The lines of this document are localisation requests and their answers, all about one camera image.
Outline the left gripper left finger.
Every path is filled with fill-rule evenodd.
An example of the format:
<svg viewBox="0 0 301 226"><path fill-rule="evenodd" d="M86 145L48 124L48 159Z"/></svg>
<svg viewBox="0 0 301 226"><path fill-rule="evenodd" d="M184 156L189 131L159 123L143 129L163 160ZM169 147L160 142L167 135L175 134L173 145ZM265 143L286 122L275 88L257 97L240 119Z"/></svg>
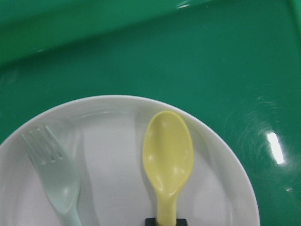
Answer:
<svg viewBox="0 0 301 226"><path fill-rule="evenodd" d="M157 226L157 221L156 218L146 218L144 220L144 225L145 226Z"/></svg>

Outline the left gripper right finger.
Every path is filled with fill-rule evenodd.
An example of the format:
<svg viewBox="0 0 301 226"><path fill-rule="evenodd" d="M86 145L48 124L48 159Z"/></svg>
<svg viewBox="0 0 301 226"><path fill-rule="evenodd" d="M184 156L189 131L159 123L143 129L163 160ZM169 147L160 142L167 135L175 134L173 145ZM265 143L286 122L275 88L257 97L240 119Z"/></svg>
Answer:
<svg viewBox="0 0 301 226"><path fill-rule="evenodd" d="M176 226L187 226L188 222L184 218L177 218L176 219Z"/></svg>

